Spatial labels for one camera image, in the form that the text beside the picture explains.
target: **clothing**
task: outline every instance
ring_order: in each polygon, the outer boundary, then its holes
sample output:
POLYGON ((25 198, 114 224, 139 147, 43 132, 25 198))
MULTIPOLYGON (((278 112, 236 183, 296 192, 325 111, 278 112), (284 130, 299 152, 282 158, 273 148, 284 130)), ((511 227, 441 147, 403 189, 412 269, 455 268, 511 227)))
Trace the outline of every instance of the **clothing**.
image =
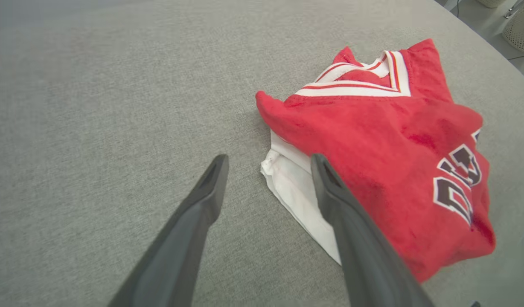
POLYGON ((431 40, 373 64, 346 47, 284 102, 256 94, 272 130, 261 171, 296 220, 340 262, 318 210, 309 156, 327 157, 419 281, 491 253, 482 117, 453 103, 431 40))

